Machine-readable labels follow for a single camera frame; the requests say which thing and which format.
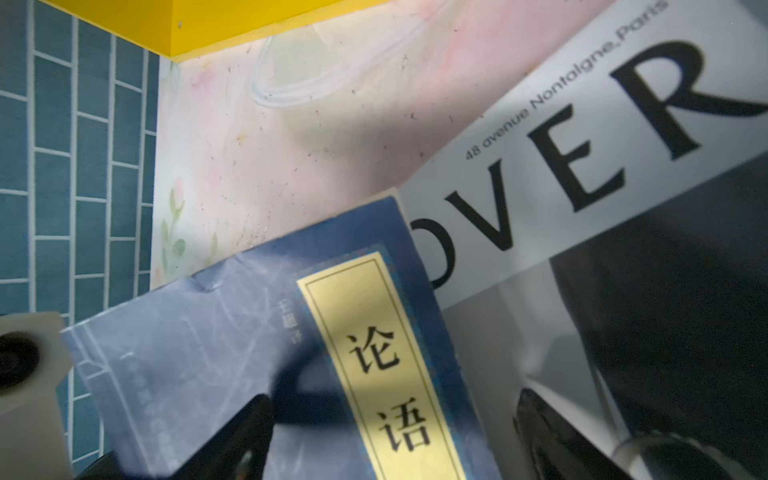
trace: black circle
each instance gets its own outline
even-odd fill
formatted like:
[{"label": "black circle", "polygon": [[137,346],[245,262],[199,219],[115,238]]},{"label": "black circle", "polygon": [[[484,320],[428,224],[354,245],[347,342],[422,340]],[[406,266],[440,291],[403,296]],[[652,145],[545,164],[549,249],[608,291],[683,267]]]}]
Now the black circle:
[{"label": "black circle", "polygon": [[0,336],[0,393],[24,382],[40,363],[40,350],[19,333]]}]

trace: black letter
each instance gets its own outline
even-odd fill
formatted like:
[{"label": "black letter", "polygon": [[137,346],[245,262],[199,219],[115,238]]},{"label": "black letter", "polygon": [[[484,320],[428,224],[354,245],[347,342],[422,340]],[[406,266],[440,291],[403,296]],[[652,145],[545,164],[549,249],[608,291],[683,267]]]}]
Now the black letter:
[{"label": "black letter", "polygon": [[470,207],[458,195],[453,192],[445,199],[456,210],[462,213],[467,220],[472,222],[494,245],[502,252],[512,248],[512,232],[509,229],[509,214],[507,214],[507,200],[504,195],[504,181],[502,180],[502,159],[499,158],[493,165],[488,167],[491,172],[491,183],[493,185],[493,196],[496,200],[496,214],[498,215],[498,230],[496,230],[488,221],[477,213],[477,210]]},{"label": "black letter", "polygon": [[566,108],[555,114],[554,117],[536,127],[535,130],[528,134],[528,138],[533,140],[536,148],[541,152],[541,156],[544,157],[547,165],[549,165],[549,169],[552,170],[554,177],[558,179],[563,190],[565,190],[565,194],[571,199],[574,212],[578,212],[602,197],[622,188],[624,186],[624,169],[619,170],[608,182],[594,192],[588,193],[584,190],[584,187],[581,186],[568,164],[589,155],[589,141],[585,141],[572,152],[563,155],[558,150],[558,146],[549,137],[549,131],[555,125],[571,118],[573,113],[573,104],[569,104]]},{"label": "black letter", "polygon": [[[680,85],[666,101],[659,100],[635,70],[638,65],[653,58],[667,58],[675,62],[682,71]],[[703,55],[695,45],[683,41],[669,41],[642,51],[611,72],[611,77],[619,82],[640,112],[648,119],[650,125],[661,136],[661,140],[672,153],[672,160],[696,150],[699,144],[688,137],[680,124],[667,111],[667,107],[728,117],[753,117],[768,110],[768,105],[765,104],[715,97],[693,91],[692,87],[701,74],[703,63]]]},{"label": "black letter", "polygon": [[456,266],[456,250],[453,248],[453,240],[445,228],[440,223],[430,220],[429,218],[419,218],[411,222],[412,230],[427,230],[440,242],[442,250],[445,252],[445,262],[448,264],[445,268],[445,273],[440,278],[432,281],[432,288],[437,290],[439,287],[445,285],[445,282],[451,278],[453,273],[453,267]]}]

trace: magazine cover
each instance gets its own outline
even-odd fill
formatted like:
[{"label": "magazine cover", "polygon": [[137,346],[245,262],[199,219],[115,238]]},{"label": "magazine cover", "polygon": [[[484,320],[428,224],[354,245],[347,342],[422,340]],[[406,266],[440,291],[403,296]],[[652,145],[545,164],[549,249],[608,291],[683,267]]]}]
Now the magazine cover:
[{"label": "magazine cover", "polygon": [[264,393],[264,478],[500,478],[391,196],[63,336],[128,475],[173,474]]},{"label": "magazine cover", "polygon": [[619,1],[401,188],[506,478],[768,477],[765,13]]}]

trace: blue tile wall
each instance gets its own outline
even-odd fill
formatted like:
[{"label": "blue tile wall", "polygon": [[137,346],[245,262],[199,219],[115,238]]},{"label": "blue tile wall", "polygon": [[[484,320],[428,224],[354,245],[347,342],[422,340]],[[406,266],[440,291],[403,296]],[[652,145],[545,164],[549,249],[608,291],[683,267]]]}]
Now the blue tile wall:
[{"label": "blue tile wall", "polygon": [[[72,325],[149,290],[158,63],[36,0],[0,2],[0,315]],[[74,371],[56,397],[79,473],[109,434]]]}]

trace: wrinkled book cover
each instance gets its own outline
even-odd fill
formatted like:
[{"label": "wrinkled book cover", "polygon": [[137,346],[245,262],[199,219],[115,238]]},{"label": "wrinkled book cover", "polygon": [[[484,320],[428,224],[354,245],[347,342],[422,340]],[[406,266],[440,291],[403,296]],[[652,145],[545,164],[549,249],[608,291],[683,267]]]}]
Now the wrinkled book cover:
[{"label": "wrinkled book cover", "polygon": [[264,478],[500,478],[394,197],[63,336],[130,475],[172,474],[266,393]]}]

